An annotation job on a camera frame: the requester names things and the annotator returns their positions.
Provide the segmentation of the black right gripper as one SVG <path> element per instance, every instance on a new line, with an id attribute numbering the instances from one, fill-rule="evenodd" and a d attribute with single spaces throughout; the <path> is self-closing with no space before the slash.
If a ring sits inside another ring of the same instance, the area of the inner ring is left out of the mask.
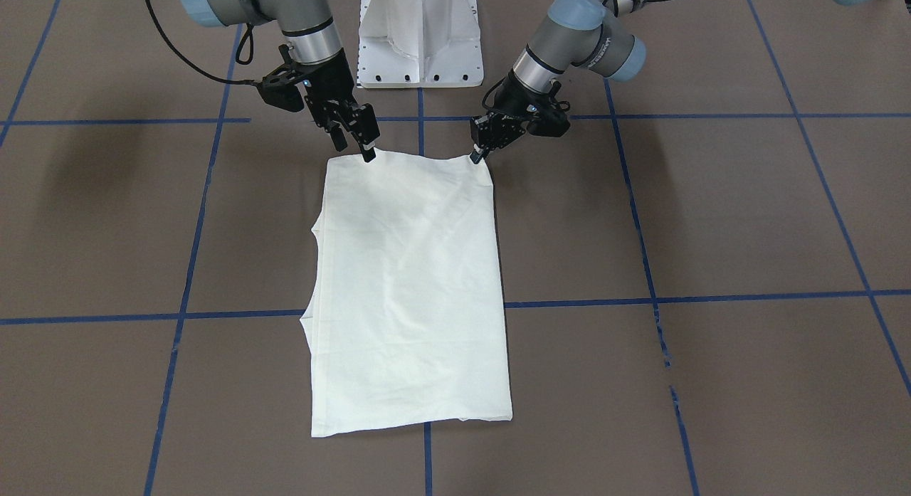
<path id="1" fill-rule="evenodd" d="M 344 51 L 307 68 L 305 102 L 315 124 L 332 140 L 336 152 L 347 149 L 349 134 L 369 163 L 376 158 L 375 142 L 379 126 L 373 107 L 354 98 L 355 81 Z"/>

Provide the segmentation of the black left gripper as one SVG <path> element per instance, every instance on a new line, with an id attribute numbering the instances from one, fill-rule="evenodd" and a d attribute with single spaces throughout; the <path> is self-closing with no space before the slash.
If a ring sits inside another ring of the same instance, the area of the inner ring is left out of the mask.
<path id="1" fill-rule="evenodd" d="M 472 117 L 470 134 L 474 146 L 470 161 L 474 164 L 487 159 L 494 150 L 503 149 L 519 139 L 526 130 L 531 105 L 530 90 L 511 70 L 482 98 L 484 115 Z"/>

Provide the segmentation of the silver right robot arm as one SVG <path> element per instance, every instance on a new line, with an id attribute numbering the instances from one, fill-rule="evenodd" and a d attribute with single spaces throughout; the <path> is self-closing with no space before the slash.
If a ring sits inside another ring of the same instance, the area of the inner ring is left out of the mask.
<path id="1" fill-rule="evenodd" d="M 328 0 L 180 0 L 199 25 L 260 26 L 276 22 L 285 38 L 280 45 L 282 65 L 260 80 L 261 100 L 276 109 L 309 109 L 317 127 L 331 138 L 338 152 L 348 146 L 349 134 L 362 158 L 373 161 L 380 136 L 373 107 L 354 98 L 355 81 Z"/>

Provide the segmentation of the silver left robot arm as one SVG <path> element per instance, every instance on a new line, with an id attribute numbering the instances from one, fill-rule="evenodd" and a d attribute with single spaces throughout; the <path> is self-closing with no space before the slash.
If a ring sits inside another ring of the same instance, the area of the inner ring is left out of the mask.
<path id="1" fill-rule="evenodd" d="M 523 135 L 570 126 L 557 97 L 574 70 L 614 82 L 615 126 L 670 126 L 658 145 L 791 148 L 804 121 L 909 130 L 909 16 L 897 0 L 554 0 L 474 117 L 479 163 Z"/>

